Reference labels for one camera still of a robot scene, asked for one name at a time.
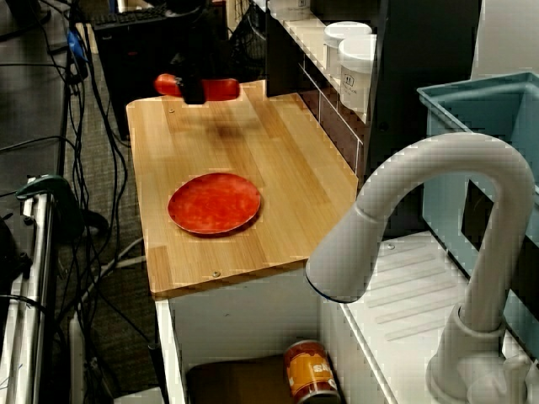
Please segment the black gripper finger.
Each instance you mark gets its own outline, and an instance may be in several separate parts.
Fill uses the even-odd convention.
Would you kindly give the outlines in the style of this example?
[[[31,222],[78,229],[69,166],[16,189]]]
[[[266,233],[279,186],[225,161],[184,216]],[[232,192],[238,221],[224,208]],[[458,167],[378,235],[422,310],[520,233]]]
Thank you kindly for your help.
[[[179,90],[187,104],[201,105],[206,101],[203,83],[197,76],[181,77]]]

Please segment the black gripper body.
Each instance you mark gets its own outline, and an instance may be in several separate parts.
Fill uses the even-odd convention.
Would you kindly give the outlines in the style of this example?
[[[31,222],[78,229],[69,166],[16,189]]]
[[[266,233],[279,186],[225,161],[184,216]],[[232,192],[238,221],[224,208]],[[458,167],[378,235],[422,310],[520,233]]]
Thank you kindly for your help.
[[[168,8],[172,59],[168,71],[186,80],[217,78],[219,55],[208,8]]]

